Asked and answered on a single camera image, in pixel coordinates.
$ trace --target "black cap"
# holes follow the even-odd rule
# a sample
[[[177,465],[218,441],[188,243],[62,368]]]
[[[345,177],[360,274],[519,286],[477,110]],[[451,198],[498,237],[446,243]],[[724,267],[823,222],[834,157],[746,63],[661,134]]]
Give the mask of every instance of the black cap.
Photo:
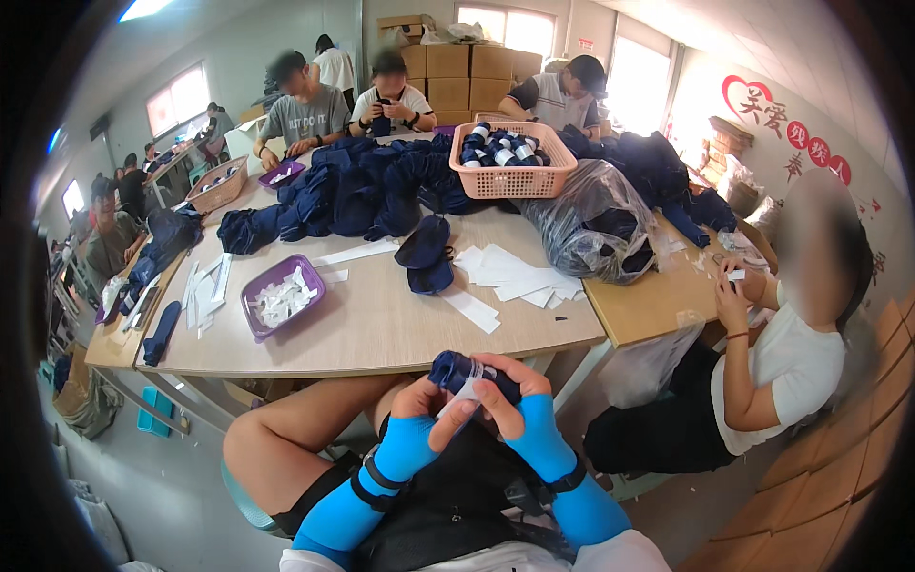
[[[604,67],[597,58],[592,56],[578,56],[565,66],[573,78],[581,81],[581,87],[586,92],[602,93],[607,89],[607,75]]]
[[[274,62],[267,66],[267,75],[277,84],[285,83],[294,71],[301,70],[305,64],[305,56],[290,49],[277,56]]]

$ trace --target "purple plastic tray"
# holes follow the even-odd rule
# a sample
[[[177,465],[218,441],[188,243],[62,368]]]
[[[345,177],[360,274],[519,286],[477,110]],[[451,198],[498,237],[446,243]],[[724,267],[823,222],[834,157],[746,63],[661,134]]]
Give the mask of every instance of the purple plastic tray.
[[[270,184],[270,179],[275,177],[277,173],[285,173],[286,171],[289,170],[290,167],[292,168],[292,173],[288,177],[281,178],[280,180],[276,181],[273,185]],[[284,163],[284,164],[280,165],[279,167],[277,167],[271,171],[267,171],[266,173],[261,175],[257,179],[257,182],[261,183],[261,187],[267,187],[268,189],[277,190],[280,187],[282,187],[283,185],[294,180],[296,178],[296,175],[298,175],[299,173],[301,173],[304,170],[305,170],[305,166],[302,165],[301,163],[296,163],[296,162]]]
[[[283,279],[294,273],[296,271],[296,266],[302,269],[302,277],[305,278],[305,286],[308,286],[309,290],[317,288],[318,295],[311,298],[311,302],[309,302],[307,306],[290,316],[285,322],[276,328],[269,328],[257,317],[257,306],[249,306],[248,301],[250,300],[253,303],[254,297],[271,284],[283,284]],[[254,334],[254,341],[261,343],[270,336],[273,336],[278,329],[284,328],[297,317],[313,308],[321,301],[321,298],[324,297],[326,291],[327,289],[324,287],[324,281],[321,280],[321,277],[312,267],[311,263],[302,254],[293,254],[260,273],[242,289],[242,311],[244,312],[245,318],[248,320],[248,327],[251,328],[251,333]]]

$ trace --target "box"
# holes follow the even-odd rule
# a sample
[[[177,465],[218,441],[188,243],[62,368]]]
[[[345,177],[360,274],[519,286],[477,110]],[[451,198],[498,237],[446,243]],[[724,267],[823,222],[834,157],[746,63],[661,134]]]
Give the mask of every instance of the box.
[[[423,95],[425,95],[425,78],[417,78],[415,80],[407,80],[407,83],[415,87]]]
[[[439,125],[460,125],[472,122],[473,115],[470,112],[436,112],[436,119]]]
[[[511,90],[511,80],[470,80],[470,109],[499,109],[502,99]]]
[[[530,51],[515,51],[514,62],[511,66],[511,75],[515,81],[523,83],[532,75],[540,73],[544,64],[544,57]]]
[[[406,64],[406,75],[418,80],[425,77],[425,46],[407,46],[401,49]]]
[[[470,54],[470,77],[510,80],[514,50],[498,46],[474,46]]]
[[[469,62],[470,46],[431,44],[425,47],[427,78],[466,78]]]
[[[430,78],[425,83],[429,105],[434,112],[460,112],[470,109],[470,79]]]

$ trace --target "window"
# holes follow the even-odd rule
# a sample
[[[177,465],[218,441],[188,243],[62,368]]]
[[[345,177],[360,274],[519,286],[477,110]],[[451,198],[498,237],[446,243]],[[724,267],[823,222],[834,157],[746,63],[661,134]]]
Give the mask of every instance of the window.
[[[607,107],[625,131],[648,136],[661,126],[671,59],[617,36],[607,82]]]
[[[479,22],[492,41],[504,43],[506,48],[531,51],[544,59],[553,55],[553,16],[462,5],[457,8],[457,21],[471,25]]]
[[[72,180],[67,186],[67,190],[63,191],[63,210],[67,213],[67,220],[73,218],[73,211],[79,212],[86,206],[86,203],[82,200],[82,193],[80,192],[80,186],[76,184],[76,179]]]
[[[179,75],[146,102],[153,138],[204,113],[209,103],[210,90],[203,76],[203,65],[199,64]]]

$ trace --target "white t-shirt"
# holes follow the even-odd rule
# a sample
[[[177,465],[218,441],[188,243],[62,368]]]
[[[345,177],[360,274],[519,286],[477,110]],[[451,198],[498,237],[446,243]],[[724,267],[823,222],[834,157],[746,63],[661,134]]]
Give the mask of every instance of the white t-shirt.
[[[718,431],[732,455],[775,437],[788,426],[815,413],[835,391],[842,376],[845,344],[838,332],[822,333],[808,326],[785,299],[779,282],[779,311],[749,350],[753,385],[772,384],[772,400],[780,425],[761,431],[735,431],[725,423],[725,358],[712,371],[712,406]]]
[[[506,542],[422,568],[430,572],[670,572],[661,551],[642,533],[627,530],[599,545],[583,546],[574,566],[537,545]],[[343,572],[329,558],[283,551],[280,572]]]
[[[359,121],[362,116],[369,111],[369,107],[380,99],[381,97],[378,95],[378,90],[375,88],[370,88],[363,92],[362,95],[359,96],[359,99],[356,100],[356,106],[352,110],[352,120],[354,122]],[[423,93],[409,84],[404,86],[404,91],[400,96],[400,103],[406,105],[415,112],[419,112],[420,115],[425,115],[432,111],[432,108],[429,107],[429,102],[425,100]],[[391,120],[391,135],[406,135],[413,131],[413,129],[408,129],[407,126],[404,125],[404,120]]]
[[[315,57],[315,63],[321,68],[319,82],[332,85],[341,92],[353,88],[350,54],[342,49],[329,48]]]

